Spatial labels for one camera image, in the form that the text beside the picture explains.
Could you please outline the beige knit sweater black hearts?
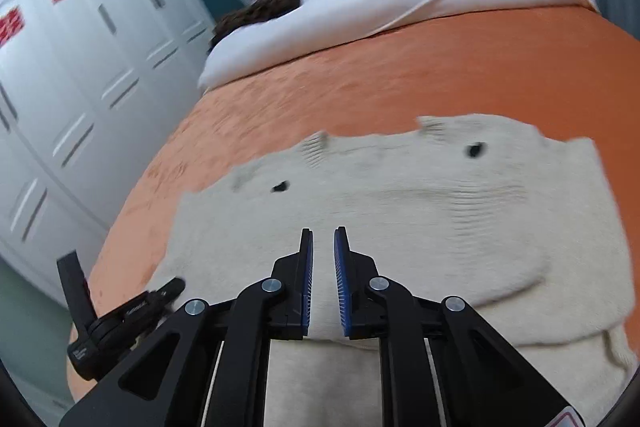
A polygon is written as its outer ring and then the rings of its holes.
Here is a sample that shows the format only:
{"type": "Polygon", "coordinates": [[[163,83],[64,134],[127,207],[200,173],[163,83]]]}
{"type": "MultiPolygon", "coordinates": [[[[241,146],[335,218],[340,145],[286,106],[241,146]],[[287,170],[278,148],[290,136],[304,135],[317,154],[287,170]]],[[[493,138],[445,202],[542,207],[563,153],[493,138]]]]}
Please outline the beige knit sweater black hearts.
{"type": "Polygon", "coordinates": [[[337,228],[413,295],[465,299],[588,425],[634,373],[629,247],[594,143],[500,116],[425,116],[401,134],[319,132],[182,196],[150,283],[181,277],[184,299],[231,299],[314,234],[309,336],[272,346],[270,426],[381,424],[378,348],[341,328],[337,228]]]}

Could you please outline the white wardrobe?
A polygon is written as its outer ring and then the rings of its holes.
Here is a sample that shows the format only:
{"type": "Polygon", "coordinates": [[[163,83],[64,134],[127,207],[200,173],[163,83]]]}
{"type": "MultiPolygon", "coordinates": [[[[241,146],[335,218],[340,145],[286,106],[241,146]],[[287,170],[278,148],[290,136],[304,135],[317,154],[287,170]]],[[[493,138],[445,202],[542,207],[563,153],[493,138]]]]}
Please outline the white wardrobe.
{"type": "Polygon", "coordinates": [[[52,300],[198,101],[211,30],[202,0],[1,0],[1,254],[52,300]]]}

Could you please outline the orange plush bed blanket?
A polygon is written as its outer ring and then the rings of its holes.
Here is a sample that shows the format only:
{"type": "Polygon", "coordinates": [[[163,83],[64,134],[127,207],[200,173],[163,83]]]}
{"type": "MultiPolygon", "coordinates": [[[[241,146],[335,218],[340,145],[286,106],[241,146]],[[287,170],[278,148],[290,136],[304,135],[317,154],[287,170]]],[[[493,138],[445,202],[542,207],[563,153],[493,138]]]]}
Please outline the orange plush bed blanket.
{"type": "Polygon", "coordinates": [[[319,130],[411,130],[422,115],[508,116],[596,142],[631,246],[639,243],[639,43],[584,8],[428,20],[311,54],[203,96],[130,192],[91,271],[107,312],[165,256],[183,193],[319,130]]]}

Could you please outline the dark brown garment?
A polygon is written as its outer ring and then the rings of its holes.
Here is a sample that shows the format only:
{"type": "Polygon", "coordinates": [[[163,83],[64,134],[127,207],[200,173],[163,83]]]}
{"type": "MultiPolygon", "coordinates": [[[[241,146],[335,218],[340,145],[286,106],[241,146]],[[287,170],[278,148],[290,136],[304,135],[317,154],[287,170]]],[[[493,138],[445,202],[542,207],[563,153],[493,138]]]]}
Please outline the dark brown garment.
{"type": "Polygon", "coordinates": [[[302,0],[254,0],[242,9],[224,14],[220,20],[216,21],[208,52],[212,52],[213,48],[233,31],[244,26],[275,20],[296,10],[301,4],[302,0]]]}

